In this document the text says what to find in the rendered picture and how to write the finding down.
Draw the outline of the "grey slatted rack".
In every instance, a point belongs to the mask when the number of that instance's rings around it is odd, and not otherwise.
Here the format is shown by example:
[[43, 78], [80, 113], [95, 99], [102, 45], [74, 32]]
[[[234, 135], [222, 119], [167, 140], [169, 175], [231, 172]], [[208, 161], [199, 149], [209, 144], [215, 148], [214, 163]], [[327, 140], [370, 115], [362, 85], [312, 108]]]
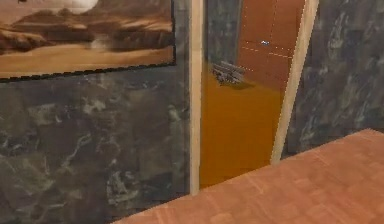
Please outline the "grey slatted rack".
[[212, 65], [212, 72], [220, 84], [238, 84], [244, 81], [245, 70], [225, 61], [214, 63]]

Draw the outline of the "framed brown landscape picture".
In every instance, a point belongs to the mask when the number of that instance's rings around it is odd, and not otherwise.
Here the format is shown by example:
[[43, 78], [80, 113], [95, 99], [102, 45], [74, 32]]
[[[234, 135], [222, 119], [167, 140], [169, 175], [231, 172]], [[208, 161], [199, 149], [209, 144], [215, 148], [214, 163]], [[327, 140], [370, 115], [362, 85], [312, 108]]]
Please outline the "framed brown landscape picture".
[[175, 61], [174, 0], [0, 0], [0, 82]]

